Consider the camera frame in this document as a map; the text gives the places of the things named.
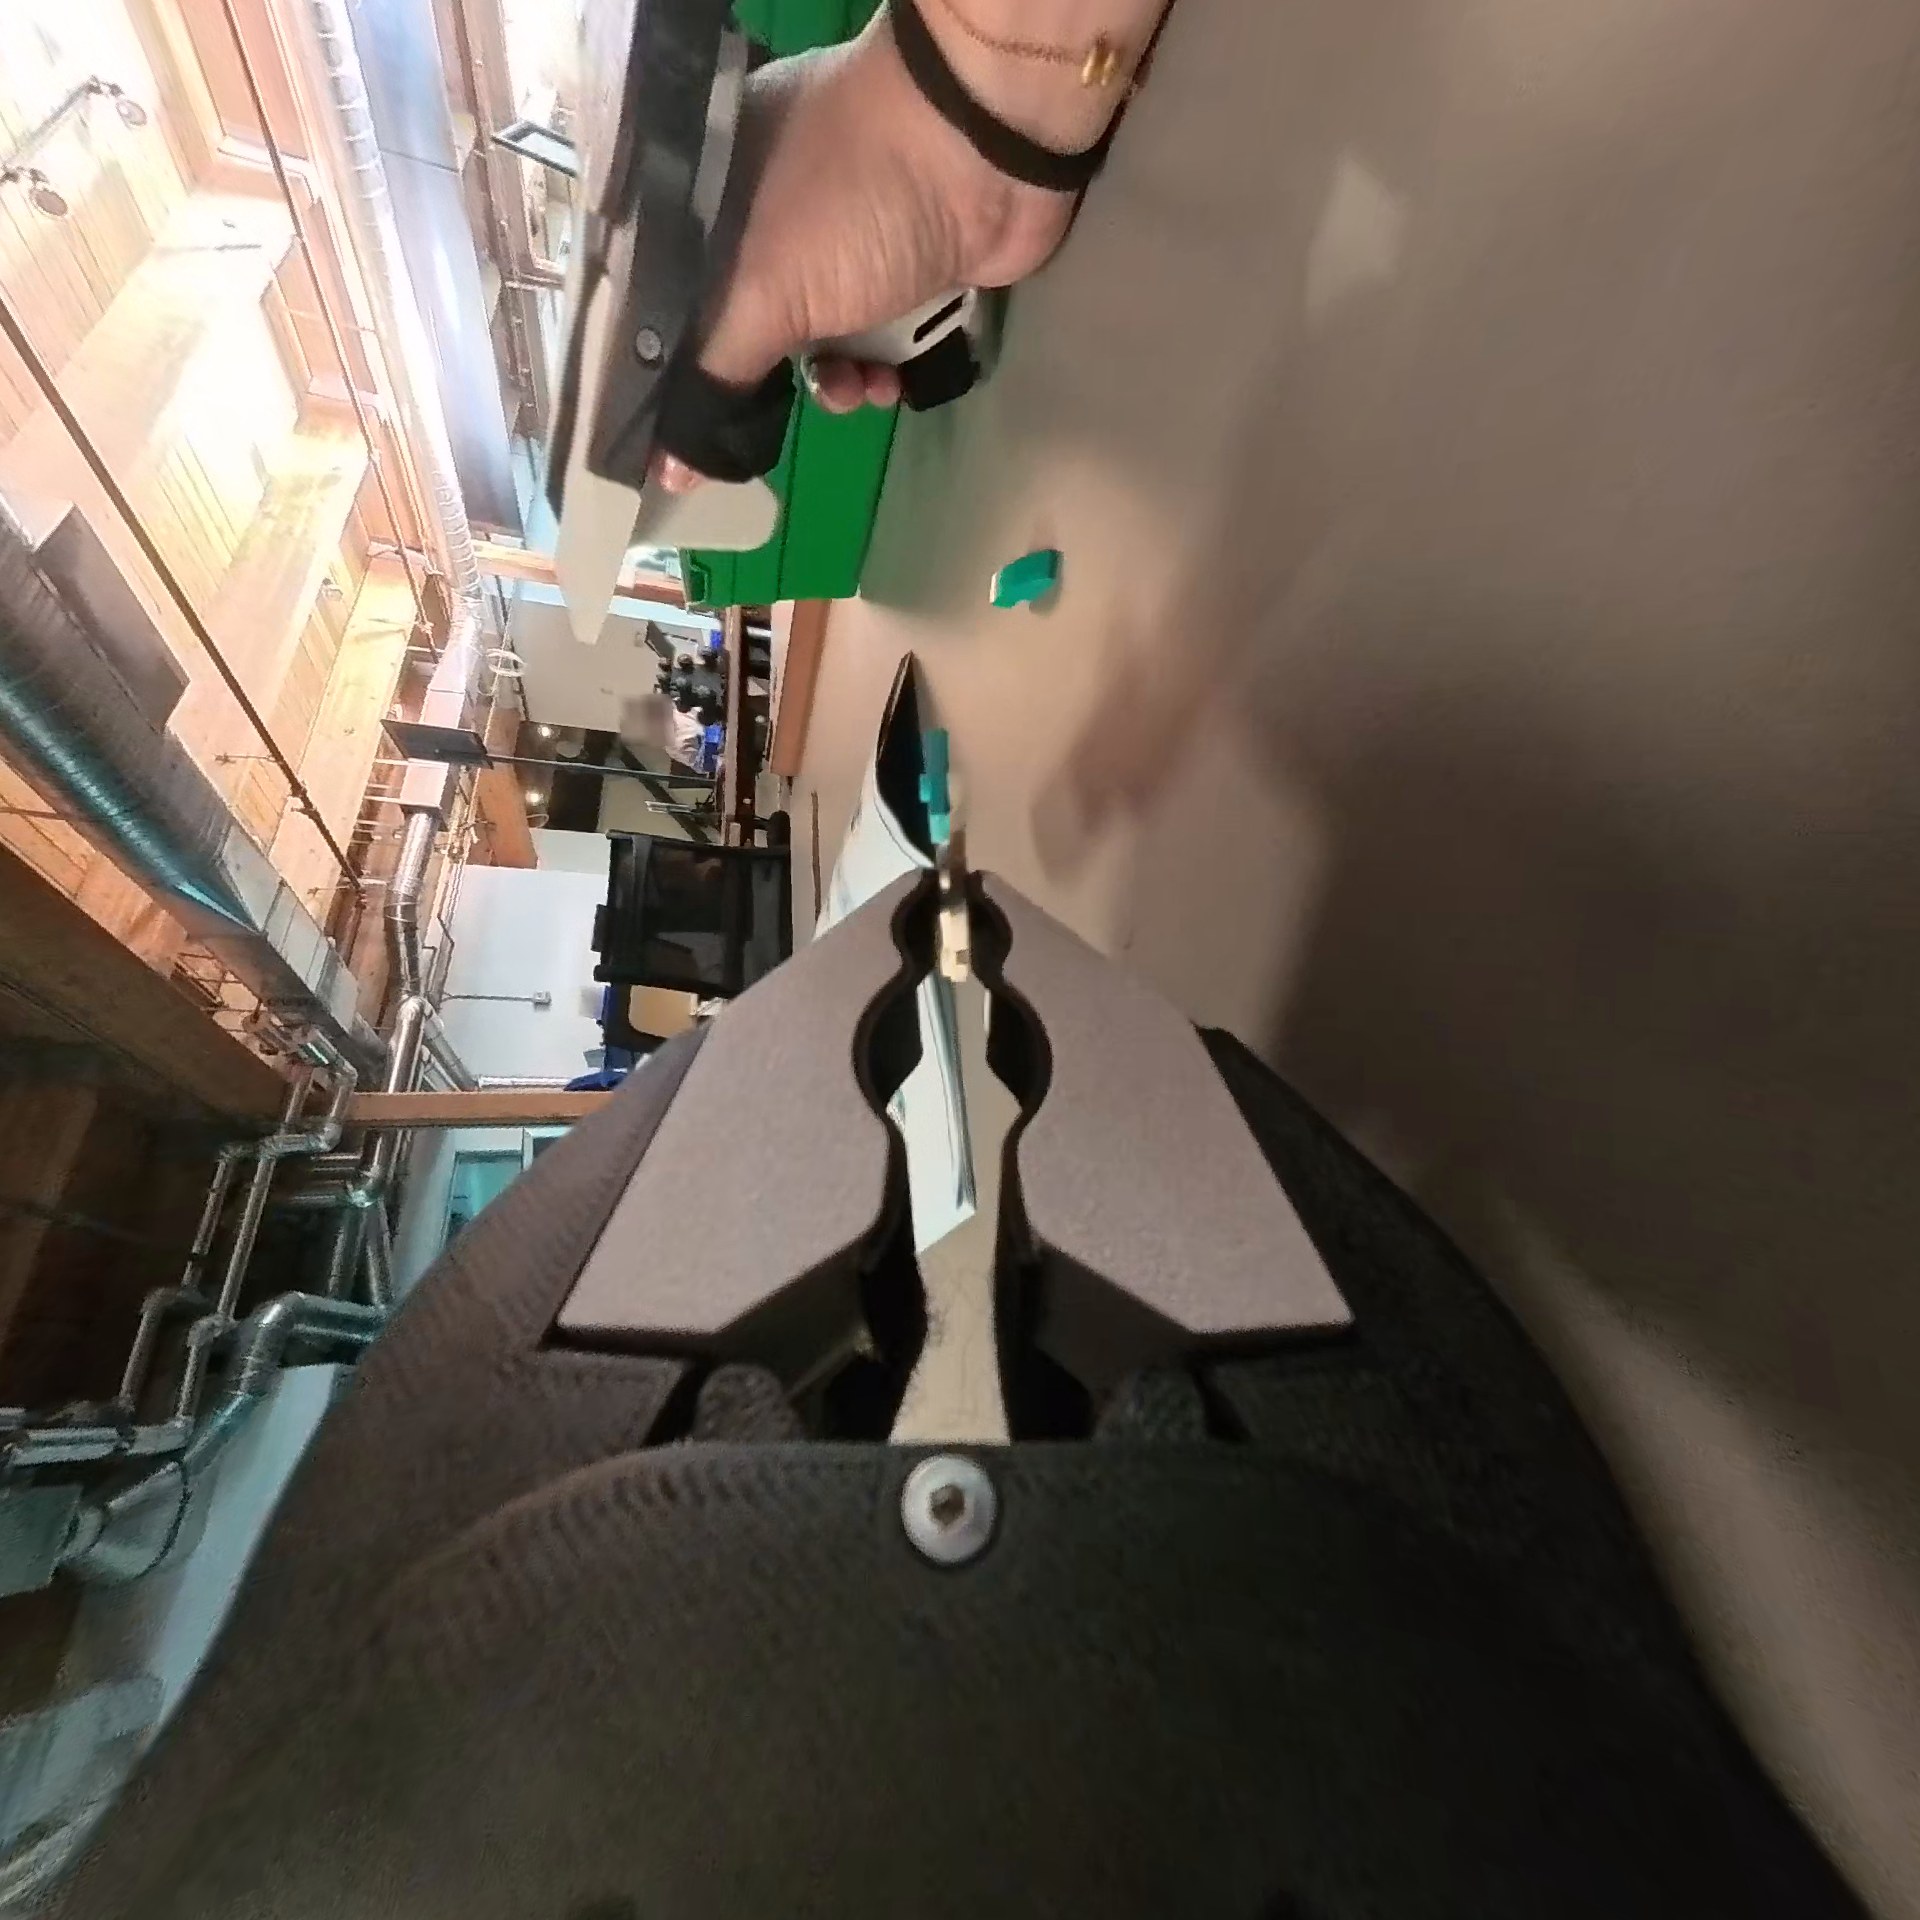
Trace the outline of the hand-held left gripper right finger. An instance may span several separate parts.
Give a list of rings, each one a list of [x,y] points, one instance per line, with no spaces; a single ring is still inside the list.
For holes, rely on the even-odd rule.
[[[1004,877],[970,885],[1015,1101],[999,1278],[1034,1352],[1259,1352],[1354,1325],[1281,1175],[1165,997]]]

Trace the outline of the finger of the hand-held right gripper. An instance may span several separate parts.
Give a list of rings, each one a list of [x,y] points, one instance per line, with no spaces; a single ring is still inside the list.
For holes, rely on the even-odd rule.
[[[617,599],[636,518],[638,491],[589,469],[567,469],[555,574],[567,628],[582,647],[596,644]]]
[[[631,547],[753,554],[774,536],[780,518],[781,499],[762,478],[734,485],[701,478],[675,491],[654,476],[638,491]]]

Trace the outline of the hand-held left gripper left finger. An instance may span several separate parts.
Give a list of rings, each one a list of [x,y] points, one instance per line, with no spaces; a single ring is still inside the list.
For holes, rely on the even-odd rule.
[[[908,1152],[933,877],[890,883],[714,1019],[561,1342],[924,1342]]]

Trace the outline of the light blue instruction booklet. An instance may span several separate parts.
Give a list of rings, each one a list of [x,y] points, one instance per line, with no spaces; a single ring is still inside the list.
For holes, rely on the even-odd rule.
[[[919,735],[934,730],[921,711],[921,672],[902,655],[879,712],[849,831],[823,883],[817,933],[854,915],[900,877],[933,872],[916,810]],[[937,967],[919,986],[919,1063],[892,1094],[900,1133],[916,1247],[925,1251],[977,1212],[977,1167],[963,1068],[957,987]]]

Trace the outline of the white half-round lego plate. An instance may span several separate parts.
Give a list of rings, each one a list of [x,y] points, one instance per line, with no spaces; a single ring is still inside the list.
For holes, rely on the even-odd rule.
[[[972,978],[972,900],[970,900],[970,856],[967,856],[967,824],[955,800],[955,830],[946,847],[927,847],[934,890],[934,952],[937,970],[950,986],[963,986]]]

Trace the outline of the person's right hand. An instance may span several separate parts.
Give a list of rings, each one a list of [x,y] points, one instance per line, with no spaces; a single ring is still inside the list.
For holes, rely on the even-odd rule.
[[[748,391],[781,362],[963,286],[1010,286],[1063,242],[1073,196],[993,170],[908,75],[892,26],[748,78],[742,216],[694,340]]]

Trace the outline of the green plastic bin stack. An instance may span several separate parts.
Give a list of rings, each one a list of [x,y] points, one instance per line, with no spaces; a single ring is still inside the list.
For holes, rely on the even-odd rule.
[[[871,404],[829,413],[798,381],[781,461],[771,476],[780,501],[774,530],[742,554],[681,548],[689,603],[718,612],[857,594],[895,421],[895,410]]]

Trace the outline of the silver ventilation ducts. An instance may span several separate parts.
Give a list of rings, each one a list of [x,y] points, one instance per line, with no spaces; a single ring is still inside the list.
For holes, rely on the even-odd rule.
[[[4,749],[51,791],[60,820],[183,927],[189,948],[253,994],[270,1054],[303,1064],[295,1093],[322,1096],[315,1110],[277,1106],[271,1130],[249,1120],[222,1146],[181,1272],[143,1299],[122,1382],[100,1412],[30,1418],[6,1430],[6,1471],[93,1470],[93,1480],[49,1480],[76,1494],[49,1575],[119,1586],[175,1551],[198,1479],[286,1358],[349,1358],[394,1302],[391,1272],[373,1260],[386,1231],[367,1222],[356,1244],[365,1301],[343,1280],[326,1306],[292,1292],[289,1308],[271,1299],[241,1314],[271,1175],[319,1160],[345,1133],[373,1133],[371,1120],[347,1117],[351,1093],[423,1093],[435,1070],[460,1093],[474,1080],[450,1071],[458,1058],[425,994],[425,864],[402,864],[391,877],[386,947],[401,987],[391,1030],[377,1036],[354,1011],[347,962],[181,741],[125,686],[92,603],[70,599],[49,570],[51,548],[4,510]]]

